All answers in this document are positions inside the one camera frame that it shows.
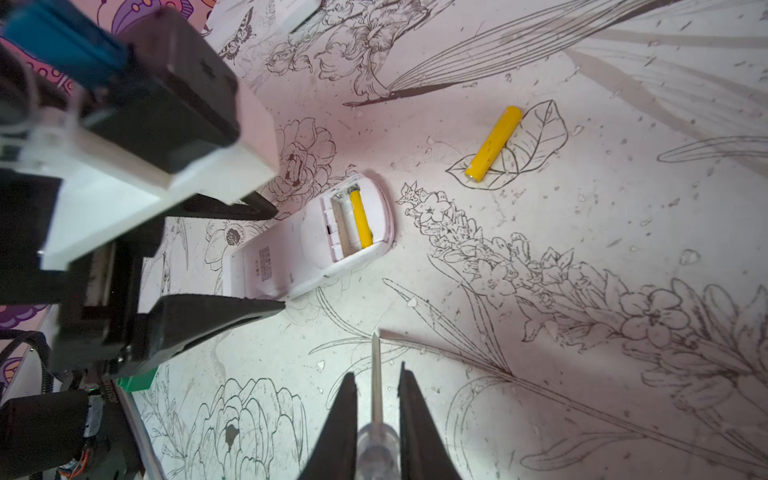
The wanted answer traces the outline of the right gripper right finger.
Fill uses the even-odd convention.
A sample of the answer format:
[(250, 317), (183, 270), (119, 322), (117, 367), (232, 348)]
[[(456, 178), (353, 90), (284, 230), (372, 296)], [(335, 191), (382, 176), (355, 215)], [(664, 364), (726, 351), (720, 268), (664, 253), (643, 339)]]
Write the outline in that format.
[(398, 397), (401, 477), (459, 480), (418, 382), (405, 364), (401, 365)]

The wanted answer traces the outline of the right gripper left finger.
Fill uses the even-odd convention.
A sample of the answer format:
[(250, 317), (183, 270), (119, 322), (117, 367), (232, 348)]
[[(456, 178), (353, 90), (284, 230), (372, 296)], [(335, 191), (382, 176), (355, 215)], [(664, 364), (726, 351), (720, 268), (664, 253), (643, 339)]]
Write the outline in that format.
[(358, 393), (355, 376), (344, 375), (326, 421), (299, 480), (355, 477), (358, 432)]

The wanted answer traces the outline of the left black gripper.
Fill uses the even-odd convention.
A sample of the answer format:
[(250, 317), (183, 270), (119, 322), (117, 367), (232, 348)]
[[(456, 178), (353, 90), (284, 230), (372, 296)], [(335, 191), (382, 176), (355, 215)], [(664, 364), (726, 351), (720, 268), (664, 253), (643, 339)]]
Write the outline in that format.
[[(56, 371), (94, 366), (115, 377), (147, 373), (226, 331), (274, 316), (277, 300), (203, 294), (138, 303), (143, 261), (157, 252), (165, 220), (155, 217), (72, 261), (45, 270), (39, 248), (53, 220), (59, 179), (1, 172), (1, 302), (47, 304), (58, 314), (49, 364)], [(266, 221), (279, 210), (253, 191), (233, 204), (196, 194), (165, 216)]]

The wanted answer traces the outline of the clear handled screwdriver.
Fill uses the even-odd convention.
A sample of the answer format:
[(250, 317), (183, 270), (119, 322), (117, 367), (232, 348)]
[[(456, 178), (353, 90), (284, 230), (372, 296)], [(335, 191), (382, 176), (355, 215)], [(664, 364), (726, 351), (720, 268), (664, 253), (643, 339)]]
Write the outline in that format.
[(355, 479), (397, 480), (400, 440), (397, 432), (384, 421), (381, 346), (377, 334), (371, 338), (371, 421), (357, 436)]

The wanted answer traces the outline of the white remote control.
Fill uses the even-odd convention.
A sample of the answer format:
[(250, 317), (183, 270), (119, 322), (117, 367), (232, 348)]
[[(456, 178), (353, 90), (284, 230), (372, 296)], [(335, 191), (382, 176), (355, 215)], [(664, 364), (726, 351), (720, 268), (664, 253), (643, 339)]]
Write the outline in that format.
[[(348, 190), (358, 186), (373, 233), (362, 249)], [(223, 257), (223, 294), (256, 300), (299, 297), (389, 251), (395, 222), (391, 201), (372, 178), (358, 174), (310, 200)]]

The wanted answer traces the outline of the yellow battery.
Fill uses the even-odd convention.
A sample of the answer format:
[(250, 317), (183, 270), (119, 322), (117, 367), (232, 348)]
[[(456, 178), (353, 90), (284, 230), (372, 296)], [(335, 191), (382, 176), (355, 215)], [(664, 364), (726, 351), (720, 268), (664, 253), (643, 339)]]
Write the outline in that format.
[(508, 106), (503, 111), (469, 166), (465, 169), (465, 175), (469, 179), (475, 182), (483, 180), (522, 117), (522, 110), (516, 106)]
[(370, 229), (361, 192), (358, 186), (350, 187), (348, 190), (350, 203), (352, 205), (355, 226), (362, 249), (373, 245), (373, 233)]

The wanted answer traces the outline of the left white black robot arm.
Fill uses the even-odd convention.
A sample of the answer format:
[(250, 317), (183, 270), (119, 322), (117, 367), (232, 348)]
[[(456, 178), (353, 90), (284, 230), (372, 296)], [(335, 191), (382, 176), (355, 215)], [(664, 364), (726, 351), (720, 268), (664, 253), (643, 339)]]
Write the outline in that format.
[(138, 309), (143, 261), (157, 252), (157, 216), (79, 257), (62, 270), (41, 267), (38, 248), (52, 221), (60, 180), (1, 174), (1, 305), (58, 312), (52, 334), (5, 327), (2, 351), (32, 347), (41, 390), (1, 407), (1, 475), (39, 479), (127, 479), (140, 469), (137, 440), (115, 380), (146, 373), (224, 331), (272, 316), (276, 300), (173, 294)]

